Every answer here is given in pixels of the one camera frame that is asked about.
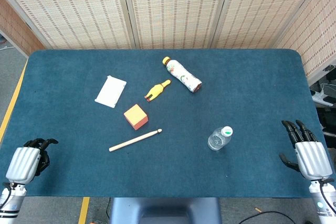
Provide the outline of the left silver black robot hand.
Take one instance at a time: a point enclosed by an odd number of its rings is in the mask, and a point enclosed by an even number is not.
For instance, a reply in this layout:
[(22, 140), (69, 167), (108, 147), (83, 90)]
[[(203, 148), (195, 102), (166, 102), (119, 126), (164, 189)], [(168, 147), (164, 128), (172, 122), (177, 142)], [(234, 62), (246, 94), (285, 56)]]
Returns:
[(58, 141), (54, 138), (36, 138), (18, 147), (6, 173), (9, 182), (27, 185), (35, 176), (39, 176), (50, 164), (46, 151), (50, 144), (58, 144)]

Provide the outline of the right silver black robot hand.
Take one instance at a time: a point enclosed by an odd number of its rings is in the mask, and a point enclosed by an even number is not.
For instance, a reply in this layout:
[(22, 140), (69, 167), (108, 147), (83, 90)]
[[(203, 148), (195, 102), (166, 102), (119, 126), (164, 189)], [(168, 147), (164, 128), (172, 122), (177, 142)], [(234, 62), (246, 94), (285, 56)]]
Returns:
[(332, 168), (323, 144), (301, 121), (292, 123), (282, 120), (281, 123), (288, 133), (297, 158), (297, 162), (293, 163), (280, 153), (282, 163), (300, 172), (307, 180), (328, 179), (332, 175)]

